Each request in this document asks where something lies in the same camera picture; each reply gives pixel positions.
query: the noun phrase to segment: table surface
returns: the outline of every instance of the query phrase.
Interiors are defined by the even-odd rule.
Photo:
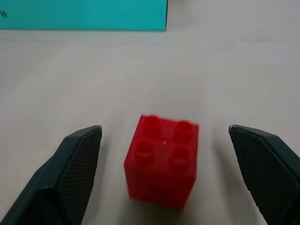
[[[227,130],[275,133],[300,155],[299,20],[299,0],[169,0],[167,32],[0,31],[0,219],[65,136],[101,124],[83,225],[265,225]],[[142,113],[201,125],[181,213],[128,198]]]

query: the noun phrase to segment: teal book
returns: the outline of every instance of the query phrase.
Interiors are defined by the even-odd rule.
[[[167,0],[0,0],[0,29],[160,30]]]

